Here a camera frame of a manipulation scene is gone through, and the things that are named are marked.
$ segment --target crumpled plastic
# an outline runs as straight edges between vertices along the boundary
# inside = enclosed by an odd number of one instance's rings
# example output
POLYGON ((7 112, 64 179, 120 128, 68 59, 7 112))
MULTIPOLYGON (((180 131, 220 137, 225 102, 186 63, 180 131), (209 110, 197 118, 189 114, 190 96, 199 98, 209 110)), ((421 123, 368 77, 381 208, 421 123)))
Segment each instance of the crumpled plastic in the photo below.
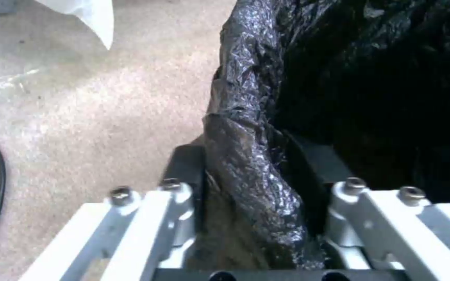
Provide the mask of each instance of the crumpled plastic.
MULTIPOLYGON (((413 154, 450 146, 450 0, 239 0, 220 41, 207 171, 271 268, 325 259, 288 182, 305 175, 284 165, 284 130, 337 144, 355 127, 363 143, 371 135, 413 154)), ((404 181, 432 174, 411 158, 404 181)))

